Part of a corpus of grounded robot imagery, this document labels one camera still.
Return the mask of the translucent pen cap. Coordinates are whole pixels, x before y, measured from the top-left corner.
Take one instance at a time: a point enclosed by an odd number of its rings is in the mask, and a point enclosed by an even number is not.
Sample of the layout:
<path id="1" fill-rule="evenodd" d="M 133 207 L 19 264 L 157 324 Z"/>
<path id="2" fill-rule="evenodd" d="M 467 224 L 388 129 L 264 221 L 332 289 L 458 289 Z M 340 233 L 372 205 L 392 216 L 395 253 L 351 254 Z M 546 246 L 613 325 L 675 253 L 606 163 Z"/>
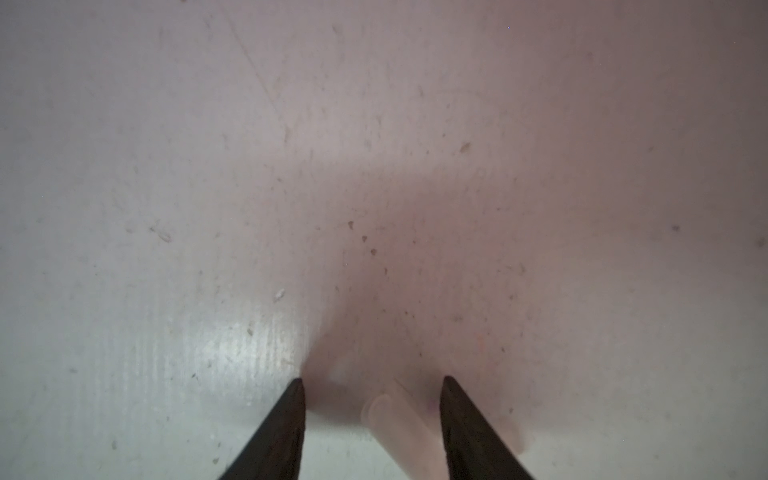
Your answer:
<path id="1" fill-rule="evenodd" d="M 402 389 L 384 391 L 361 412 L 362 424 L 409 479 L 448 479 L 442 440 Z"/>

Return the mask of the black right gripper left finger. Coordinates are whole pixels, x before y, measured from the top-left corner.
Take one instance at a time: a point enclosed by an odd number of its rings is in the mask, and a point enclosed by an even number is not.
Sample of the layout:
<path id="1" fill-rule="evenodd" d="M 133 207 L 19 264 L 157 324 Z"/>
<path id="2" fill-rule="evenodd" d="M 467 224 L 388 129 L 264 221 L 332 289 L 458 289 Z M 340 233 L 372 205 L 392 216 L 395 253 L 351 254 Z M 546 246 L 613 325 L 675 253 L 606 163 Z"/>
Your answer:
<path id="1" fill-rule="evenodd" d="M 297 480 L 305 431 L 305 388 L 294 378 L 220 479 Z"/>

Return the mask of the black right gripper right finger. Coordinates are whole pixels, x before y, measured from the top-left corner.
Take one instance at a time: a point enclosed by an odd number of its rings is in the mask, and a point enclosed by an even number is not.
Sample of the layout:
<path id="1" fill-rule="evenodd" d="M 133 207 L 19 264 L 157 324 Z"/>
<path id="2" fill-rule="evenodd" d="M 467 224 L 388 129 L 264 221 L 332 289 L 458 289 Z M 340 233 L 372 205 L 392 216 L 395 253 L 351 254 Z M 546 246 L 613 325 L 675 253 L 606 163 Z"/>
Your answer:
<path id="1" fill-rule="evenodd" d="M 458 381 L 443 379 L 440 425 L 451 480 L 533 480 Z"/>

